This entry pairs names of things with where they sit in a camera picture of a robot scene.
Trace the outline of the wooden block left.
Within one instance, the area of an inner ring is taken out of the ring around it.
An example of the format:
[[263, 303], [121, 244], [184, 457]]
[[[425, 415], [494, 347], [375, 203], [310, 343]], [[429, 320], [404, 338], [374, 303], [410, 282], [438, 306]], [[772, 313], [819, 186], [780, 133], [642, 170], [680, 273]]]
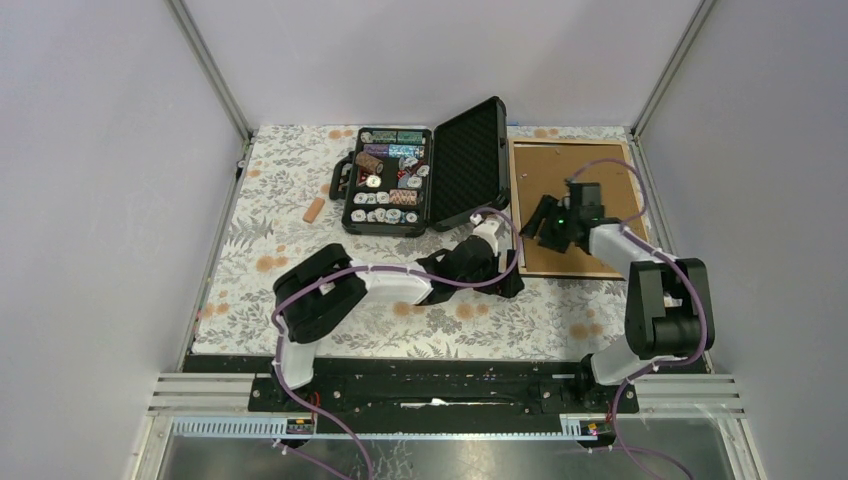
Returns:
[[315, 197], [312, 203], [308, 206], [302, 216], [302, 220], [307, 224], [313, 224], [321, 214], [326, 200], [322, 197]]

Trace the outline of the wooden picture frame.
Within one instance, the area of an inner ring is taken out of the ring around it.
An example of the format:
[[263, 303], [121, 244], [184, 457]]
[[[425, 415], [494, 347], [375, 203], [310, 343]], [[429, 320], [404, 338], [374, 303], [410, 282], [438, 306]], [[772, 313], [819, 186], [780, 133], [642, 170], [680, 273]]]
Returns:
[[[634, 164], [628, 145], [616, 140], [517, 138], [509, 140], [510, 209], [516, 226], [527, 224], [545, 194], [558, 199], [567, 194], [565, 180], [586, 163], [613, 158]], [[638, 181], [626, 168], [596, 165], [579, 176], [601, 185], [609, 216], [627, 218], [643, 206]], [[601, 261], [572, 246], [558, 253], [524, 239], [520, 273], [535, 277], [620, 280], [622, 276]]]

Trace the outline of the orange poker chip stack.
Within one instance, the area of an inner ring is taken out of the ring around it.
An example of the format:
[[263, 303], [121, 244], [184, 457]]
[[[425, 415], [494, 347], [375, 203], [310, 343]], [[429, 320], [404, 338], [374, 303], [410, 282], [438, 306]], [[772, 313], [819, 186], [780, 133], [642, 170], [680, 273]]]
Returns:
[[419, 192], [410, 189], [392, 189], [388, 202], [391, 205], [415, 206], [419, 204]]

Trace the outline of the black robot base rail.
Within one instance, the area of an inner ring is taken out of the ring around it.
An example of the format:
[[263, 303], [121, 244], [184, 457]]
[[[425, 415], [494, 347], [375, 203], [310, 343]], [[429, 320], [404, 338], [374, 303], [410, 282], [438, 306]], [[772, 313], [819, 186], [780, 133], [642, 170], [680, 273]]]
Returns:
[[303, 413], [320, 433], [556, 434], [564, 415], [639, 410], [634, 387], [595, 383], [585, 362], [319, 358], [310, 383], [287, 395], [273, 372], [251, 385], [251, 413]]

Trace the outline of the black poker chip case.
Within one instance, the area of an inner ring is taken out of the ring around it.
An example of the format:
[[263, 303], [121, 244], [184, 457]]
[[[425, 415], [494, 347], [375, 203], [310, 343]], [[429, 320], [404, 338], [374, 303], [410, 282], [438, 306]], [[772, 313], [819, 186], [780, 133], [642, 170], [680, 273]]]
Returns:
[[[418, 237], [464, 224], [482, 207], [509, 204], [507, 110], [490, 97], [433, 129], [366, 126], [334, 167], [331, 197], [342, 200], [343, 230], [352, 235]], [[354, 158], [380, 158], [380, 175]], [[391, 205], [389, 191], [419, 192], [415, 206]]]

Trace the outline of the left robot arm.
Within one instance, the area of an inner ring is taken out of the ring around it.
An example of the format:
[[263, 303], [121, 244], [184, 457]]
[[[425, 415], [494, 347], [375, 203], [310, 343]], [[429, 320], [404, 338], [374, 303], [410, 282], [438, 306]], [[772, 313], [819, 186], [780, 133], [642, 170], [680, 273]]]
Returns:
[[278, 330], [272, 398], [288, 411], [309, 401], [319, 343], [363, 303], [445, 303], [461, 290], [511, 299], [523, 291], [518, 253], [471, 235], [407, 264], [368, 264], [333, 243], [279, 277], [271, 322]]

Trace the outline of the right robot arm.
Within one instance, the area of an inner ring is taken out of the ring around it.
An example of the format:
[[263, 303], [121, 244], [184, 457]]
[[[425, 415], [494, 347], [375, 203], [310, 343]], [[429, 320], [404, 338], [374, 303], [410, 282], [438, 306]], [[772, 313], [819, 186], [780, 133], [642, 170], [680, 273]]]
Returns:
[[577, 405], [597, 412], [612, 400], [612, 385], [661, 366], [689, 365], [711, 347], [709, 280], [703, 261], [668, 254], [607, 216], [599, 184], [568, 187], [561, 199], [541, 197], [521, 235], [559, 253], [577, 247], [627, 282], [623, 336], [587, 356], [588, 375], [573, 386]]

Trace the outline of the floral tablecloth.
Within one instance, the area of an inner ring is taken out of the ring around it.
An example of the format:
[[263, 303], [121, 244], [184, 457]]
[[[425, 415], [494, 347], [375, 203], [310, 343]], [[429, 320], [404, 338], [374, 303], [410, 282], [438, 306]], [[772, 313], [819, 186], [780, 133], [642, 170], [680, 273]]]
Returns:
[[[343, 208], [327, 202], [332, 170], [355, 144], [354, 125], [266, 125], [252, 153], [226, 238], [198, 314], [196, 355], [270, 355], [275, 280], [329, 243], [353, 257], [405, 263], [468, 235], [467, 227], [417, 238], [346, 233]], [[513, 299], [461, 291], [435, 306], [403, 302], [357, 307], [319, 346], [323, 356], [575, 361], [623, 332], [622, 281], [529, 278]]]

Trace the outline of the brown poker chip stack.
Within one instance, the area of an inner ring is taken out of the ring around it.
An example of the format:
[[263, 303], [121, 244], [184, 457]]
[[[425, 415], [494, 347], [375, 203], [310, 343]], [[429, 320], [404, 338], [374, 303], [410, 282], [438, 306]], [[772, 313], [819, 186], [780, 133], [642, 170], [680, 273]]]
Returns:
[[359, 152], [354, 158], [354, 163], [369, 175], [380, 175], [384, 169], [384, 163], [380, 158], [366, 152]]

